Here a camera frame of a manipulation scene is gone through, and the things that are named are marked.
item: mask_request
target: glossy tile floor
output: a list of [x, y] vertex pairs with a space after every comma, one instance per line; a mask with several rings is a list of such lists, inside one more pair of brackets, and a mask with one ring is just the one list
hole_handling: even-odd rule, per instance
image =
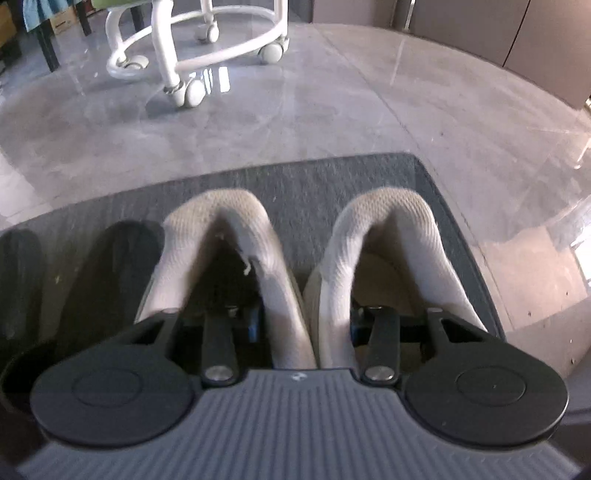
[[[249, 165], [411, 151], [450, 204], [511, 342], [566, 375], [591, 345], [591, 118], [482, 60], [399, 33], [290, 27], [280, 64], [204, 74], [175, 111], [152, 80], [105, 71], [104, 13], [57, 37], [49, 74], [32, 43], [0, 77], [0, 229], [146, 184]], [[261, 24], [220, 17], [221, 45]], [[131, 33], [129, 23], [124, 32]], [[179, 57], [208, 47], [175, 27]], [[149, 40], [135, 51], [153, 60]]]

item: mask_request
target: gray cabinet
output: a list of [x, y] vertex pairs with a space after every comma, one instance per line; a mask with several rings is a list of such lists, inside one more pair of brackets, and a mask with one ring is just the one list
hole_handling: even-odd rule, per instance
[[314, 23], [388, 28], [396, 0], [314, 0]]
[[505, 68], [581, 108], [591, 94], [591, 1], [531, 0]]
[[503, 65], [527, 3], [528, 0], [416, 0], [409, 30], [419, 37]]

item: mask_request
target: cardboard box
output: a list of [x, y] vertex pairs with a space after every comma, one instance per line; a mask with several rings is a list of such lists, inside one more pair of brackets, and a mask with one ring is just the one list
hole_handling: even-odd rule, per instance
[[75, 23], [78, 23], [78, 17], [76, 15], [76, 10], [74, 7], [68, 7], [63, 12], [54, 15], [49, 20], [51, 22], [51, 27], [56, 35], [59, 35], [64, 30], [67, 30]]
[[94, 15], [95, 13], [103, 10], [102, 8], [96, 9], [95, 7], [93, 7], [92, 2], [90, 0], [84, 0], [84, 6], [86, 8], [86, 16], [87, 17]]
[[8, 4], [0, 5], [0, 47], [17, 34], [17, 28], [12, 22]]

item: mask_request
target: caster wheel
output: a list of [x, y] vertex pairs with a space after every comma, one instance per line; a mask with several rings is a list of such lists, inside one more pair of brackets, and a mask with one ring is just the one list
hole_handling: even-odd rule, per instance
[[201, 80], [193, 79], [185, 90], [184, 105], [187, 108], [194, 108], [205, 98], [205, 85]]
[[142, 70], [148, 66], [149, 60], [143, 55], [134, 55], [123, 64], [124, 69], [128, 70]]
[[220, 29], [217, 22], [211, 25], [200, 25], [195, 33], [195, 38], [201, 43], [215, 43], [220, 37]]
[[283, 53], [285, 54], [285, 52], [287, 52], [287, 49], [290, 47], [289, 37], [280, 37], [277, 41], [279, 42], [279, 45], [281, 45], [281, 48], [283, 48]]
[[177, 87], [174, 88], [174, 90], [164, 89], [164, 93], [166, 93], [166, 95], [168, 95], [172, 99], [173, 104], [177, 108], [180, 108], [184, 105], [186, 91], [187, 91], [187, 84], [185, 82], [183, 82], [182, 80], [181, 80], [181, 83]]
[[263, 63], [277, 63], [283, 56], [283, 47], [277, 42], [269, 43], [259, 50], [259, 58]]

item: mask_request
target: white rolling stool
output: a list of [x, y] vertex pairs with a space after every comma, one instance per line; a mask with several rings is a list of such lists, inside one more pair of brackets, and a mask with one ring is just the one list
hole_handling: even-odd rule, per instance
[[[253, 5], [228, 5], [214, 7], [212, 0], [201, 0], [201, 10], [183, 13], [172, 17], [173, 0], [152, 0], [151, 26], [123, 40], [119, 29], [119, 20], [125, 10], [146, 2], [130, 4], [129, 0], [93, 0], [95, 8], [108, 8], [106, 33], [111, 56], [107, 61], [107, 71], [117, 79], [138, 80], [147, 77], [145, 71], [148, 59], [143, 55], [127, 57], [125, 51], [140, 38], [152, 34], [152, 43], [156, 52], [158, 68], [164, 81], [164, 93], [178, 107], [195, 107], [201, 103], [206, 91], [203, 81], [191, 78], [190, 73], [197, 72], [209, 65], [239, 57], [252, 51], [258, 51], [263, 63], [276, 63], [289, 46], [287, 37], [287, 0], [274, 0], [274, 9]], [[171, 25], [203, 17], [204, 23], [196, 32], [196, 38], [204, 43], [214, 43], [220, 35], [216, 14], [239, 13], [257, 15], [272, 22], [272, 27], [255, 38], [223, 50], [207, 53], [192, 59], [179, 61], [174, 47]]]

